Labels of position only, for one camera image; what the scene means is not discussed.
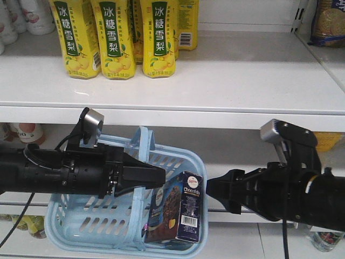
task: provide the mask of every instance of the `store shelf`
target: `store shelf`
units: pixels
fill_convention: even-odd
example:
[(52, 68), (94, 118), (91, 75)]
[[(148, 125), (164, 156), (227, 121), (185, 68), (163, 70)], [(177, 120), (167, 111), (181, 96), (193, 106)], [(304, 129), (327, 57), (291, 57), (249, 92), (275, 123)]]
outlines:
[[(0, 236), (4, 236), (11, 222), (0, 221)], [(303, 229), (288, 229), (290, 258), (333, 259), (345, 253), (344, 240), (329, 253), (313, 247)], [(54, 246), (47, 238), (39, 240), (27, 231), (16, 230), (3, 248), (0, 258), (122, 258), (135, 256), (88, 254), (64, 251)], [(208, 241), (195, 259), (279, 259), (284, 258), (282, 231), (279, 224), (211, 223)]]
[(108, 125), (258, 129), (272, 118), (345, 131), (345, 94), (292, 33), (201, 32), (175, 75), (68, 77), (56, 32), (24, 33), (0, 56), (0, 121), (75, 124), (83, 107)]
[(317, 47), (308, 45), (309, 35), (303, 34), (299, 38), (313, 54), (315, 59), (323, 66), (329, 75), (338, 83), (339, 87), (345, 91), (345, 49), (333, 47)]
[[(0, 236), (11, 227), (10, 222), (0, 221)], [(54, 246), (47, 238), (39, 240), (27, 231), (16, 230), (3, 248), (0, 258), (122, 258), (138, 259), (135, 256), (89, 254), (64, 251)], [(195, 259), (257, 258), (264, 259), (258, 227), (256, 224), (211, 224), (208, 241)]]

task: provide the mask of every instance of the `black cable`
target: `black cable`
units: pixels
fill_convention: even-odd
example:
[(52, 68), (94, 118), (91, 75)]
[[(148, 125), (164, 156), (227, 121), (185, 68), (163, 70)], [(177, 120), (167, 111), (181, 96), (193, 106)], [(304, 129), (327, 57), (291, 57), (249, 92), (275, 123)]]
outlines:
[(17, 228), (18, 224), (20, 223), (20, 221), (22, 220), (27, 208), (29, 207), (33, 196), (35, 195), (35, 193), (31, 193), (29, 199), (27, 200), (27, 203), (22, 211), (22, 213), (20, 214), (19, 218), (17, 219), (16, 223), (13, 225), (12, 229), (8, 232), (7, 236), (4, 238), (4, 240), (0, 243), (0, 248), (6, 243), (7, 239), (9, 239), (9, 237), (12, 235), (12, 233), (15, 231), (15, 229)]
[(77, 134), (73, 134), (73, 135), (68, 135), (66, 137), (64, 137), (62, 139), (62, 141), (60, 141), (60, 143), (56, 146), (55, 150), (58, 150), (60, 151), (60, 147), (68, 140), (68, 139), (71, 139), (71, 138), (74, 138), (74, 137), (79, 137), (79, 136), (83, 136), (84, 134), (83, 133), (77, 133)]
[(288, 186), (289, 186), (289, 170), (285, 170), (285, 182), (283, 188), (284, 204), (283, 204), (283, 215), (282, 215), (282, 242), (284, 246), (284, 258), (289, 259), (289, 249), (287, 243), (287, 200), (288, 200)]

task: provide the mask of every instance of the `yellow beverage bottle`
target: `yellow beverage bottle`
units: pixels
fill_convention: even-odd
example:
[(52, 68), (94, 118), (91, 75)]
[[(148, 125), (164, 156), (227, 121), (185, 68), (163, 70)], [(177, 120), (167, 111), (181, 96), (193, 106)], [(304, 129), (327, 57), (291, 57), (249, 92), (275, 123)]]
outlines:
[(100, 72), (100, 55), (90, 0), (49, 0), (70, 77), (89, 79)]
[(174, 55), (175, 55), (175, 60), (178, 59), (178, 44), (179, 44), (179, 36), (180, 36), (180, 29), (179, 29), (179, 20), (180, 20), (180, 6), (178, 4), (178, 0), (174, 0), (172, 2), (172, 31), (174, 35)]
[(103, 75), (129, 79), (135, 74), (133, 41), (128, 23), (128, 0), (92, 0), (101, 50)]
[(134, 59), (137, 64), (142, 64), (144, 57), (144, 35), (140, 0), (128, 0), (128, 4), (130, 27), (132, 29), (134, 44)]
[(198, 45), (199, 0), (178, 0), (180, 50), (193, 50)]
[(140, 0), (144, 28), (144, 74), (170, 77), (175, 72), (173, 0)]

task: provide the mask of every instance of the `blue plastic basket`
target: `blue plastic basket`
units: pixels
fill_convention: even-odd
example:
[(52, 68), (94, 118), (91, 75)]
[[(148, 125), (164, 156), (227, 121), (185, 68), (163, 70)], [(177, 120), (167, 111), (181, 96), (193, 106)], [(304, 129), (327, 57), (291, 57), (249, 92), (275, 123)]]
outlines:
[[(202, 160), (193, 152), (157, 145), (153, 132), (140, 127), (130, 140), (102, 135), (99, 143), (124, 147), (131, 156), (166, 170), (166, 179), (182, 171), (203, 177), (206, 197), (207, 175)], [(135, 188), (120, 197), (98, 199), (89, 195), (53, 194), (45, 218), (49, 239), (61, 249), (103, 254), (137, 255), (158, 258), (191, 258), (205, 245), (208, 234), (207, 200), (202, 205), (199, 243), (188, 245), (144, 243), (152, 190)]]

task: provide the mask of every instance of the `chocolate ice cream box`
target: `chocolate ice cream box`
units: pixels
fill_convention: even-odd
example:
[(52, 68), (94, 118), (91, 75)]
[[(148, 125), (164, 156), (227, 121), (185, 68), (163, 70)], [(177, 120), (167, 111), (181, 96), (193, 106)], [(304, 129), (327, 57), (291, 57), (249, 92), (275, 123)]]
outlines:
[(184, 171), (153, 190), (145, 242), (199, 242), (203, 179)]

